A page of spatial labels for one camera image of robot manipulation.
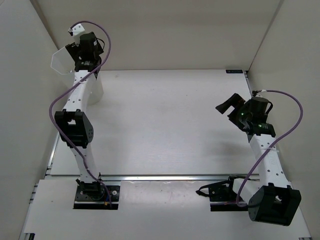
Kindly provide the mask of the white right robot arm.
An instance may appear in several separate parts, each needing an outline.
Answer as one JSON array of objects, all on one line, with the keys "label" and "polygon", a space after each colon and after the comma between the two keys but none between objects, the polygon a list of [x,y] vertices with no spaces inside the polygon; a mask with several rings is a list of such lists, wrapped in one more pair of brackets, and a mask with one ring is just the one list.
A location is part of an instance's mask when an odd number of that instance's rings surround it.
[{"label": "white right robot arm", "polygon": [[255,156],[249,173],[245,177],[231,176],[224,193],[232,200],[232,205],[247,209],[251,221],[287,227],[292,223],[302,197],[287,180],[276,145],[295,128],[277,137],[273,125],[267,122],[273,103],[257,94],[254,91],[249,100],[244,100],[234,93],[216,106],[221,114],[233,107],[227,117],[246,133]]}]

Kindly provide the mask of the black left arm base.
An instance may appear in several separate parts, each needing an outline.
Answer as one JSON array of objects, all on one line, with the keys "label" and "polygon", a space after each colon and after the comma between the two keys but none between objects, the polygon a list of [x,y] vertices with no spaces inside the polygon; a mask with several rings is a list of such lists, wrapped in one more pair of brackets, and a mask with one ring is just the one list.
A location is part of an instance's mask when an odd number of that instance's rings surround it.
[{"label": "black left arm base", "polygon": [[74,197],[73,209],[75,210],[118,210],[120,200],[120,185],[107,185],[107,191],[99,182],[85,183],[76,180],[77,188]]}]

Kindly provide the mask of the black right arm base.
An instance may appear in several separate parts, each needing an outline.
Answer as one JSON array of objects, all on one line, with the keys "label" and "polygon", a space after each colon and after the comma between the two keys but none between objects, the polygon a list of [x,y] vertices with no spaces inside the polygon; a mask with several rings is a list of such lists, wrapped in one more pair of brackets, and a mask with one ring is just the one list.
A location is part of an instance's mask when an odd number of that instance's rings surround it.
[{"label": "black right arm base", "polygon": [[233,191],[235,180],[244,180],[244,176],[230,175],[227,180],[201,186],[196,194],[209,198],[211,212],[247,212],[248,206],[239,207],[236,204],[237,194]]}]

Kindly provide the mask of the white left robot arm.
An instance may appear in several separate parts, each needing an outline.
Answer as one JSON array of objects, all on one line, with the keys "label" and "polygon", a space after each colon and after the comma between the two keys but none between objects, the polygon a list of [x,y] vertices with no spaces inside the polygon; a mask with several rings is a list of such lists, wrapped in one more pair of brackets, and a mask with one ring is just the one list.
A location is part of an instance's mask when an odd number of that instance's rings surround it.
[{"label": "white left robot arm", "polygon": [[100,200],[105,194],[105,188],[97,182],[100,177],[92,154],[91,142],[94,138],[94,128],[86,115],[88,105],[98,103],[103,94],[100,71],[95,71],[87,79],[84,77],[99,66],[102,62],[100,55],[104,52],[96,35],[91,31],[77,36],[78,42],[65,46],[66,51],[74,61],[74,84],[79,83],[69,95],[61,111],[56,111],[54,120],[58,127],[71,140],[67,142],[71,149],[80,177],[77,183],[84,187],[89,186],[87,194],[93,200]]}]

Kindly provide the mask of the translucent white plastic bin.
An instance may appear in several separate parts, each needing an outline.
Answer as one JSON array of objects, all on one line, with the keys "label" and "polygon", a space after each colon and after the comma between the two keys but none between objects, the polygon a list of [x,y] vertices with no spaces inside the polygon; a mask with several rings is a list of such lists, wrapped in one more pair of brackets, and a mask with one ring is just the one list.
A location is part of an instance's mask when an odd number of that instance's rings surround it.
[{"label": "translucent white plastic bin", "polygon": [[[75,62],[71,55],[68,53],[66,47],[59,49],[52,55],[51,68],[64,77],[64,84],[70,88],[74,82]],[[101,76],[98,73],[97,77],[94,77],[93,86],[88,98],[88,104],[94,105],[98,103],[104,94]]]}]

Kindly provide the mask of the dark label on table edge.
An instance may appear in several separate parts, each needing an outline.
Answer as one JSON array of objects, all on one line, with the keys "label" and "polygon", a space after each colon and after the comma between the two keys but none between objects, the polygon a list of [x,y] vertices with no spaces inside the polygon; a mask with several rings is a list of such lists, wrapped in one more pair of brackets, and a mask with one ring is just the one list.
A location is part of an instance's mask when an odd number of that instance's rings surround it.
[{"label": "dark label on table edge", "polygon": [[241,69],[226,69],[225,72],[227,74],[242,74],[243,71]]}]

